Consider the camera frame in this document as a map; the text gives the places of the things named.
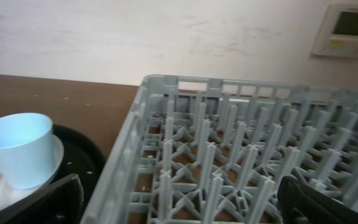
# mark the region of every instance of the white wall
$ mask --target white wall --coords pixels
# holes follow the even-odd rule
[[[358,60],[309,54],[330,2],[0,0],[0,74],[138,85],[162,73],[358,88]]]

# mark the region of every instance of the dish rack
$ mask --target dish rack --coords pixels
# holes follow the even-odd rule
[[[294,172],[358,212],[358,90],[151,75],[81,223],[282,223]]]

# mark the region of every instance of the plastic cup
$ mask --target plastic cup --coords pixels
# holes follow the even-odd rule
[[[21,113],[0,118],[0,173],[15,189],[44,183],[55,167],[52,120]]]

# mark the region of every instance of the brown table surface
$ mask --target brown table surface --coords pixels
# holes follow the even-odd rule
[[[107,157],[138,86],[0,75],[0,117],[34,112],[88,136]]]

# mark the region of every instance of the white saucer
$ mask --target white saucer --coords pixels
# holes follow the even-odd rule
[[[18,189],[13,189],[6,183],[6,181],[2,177],[0,178],[0,211],[22,200],[23,198],[27,197],[33,192],[48,186],[53,180],[53,178],[55,178],[58,168],[60,167],[60,164],[62,163],[63,160],[64,148],[61,140],[58,137],[53,136],[53,140],[55,143],[54,153],[55,153],[56,167],[54,168],[50,177],[43,184],[31,189],[18,190]]]

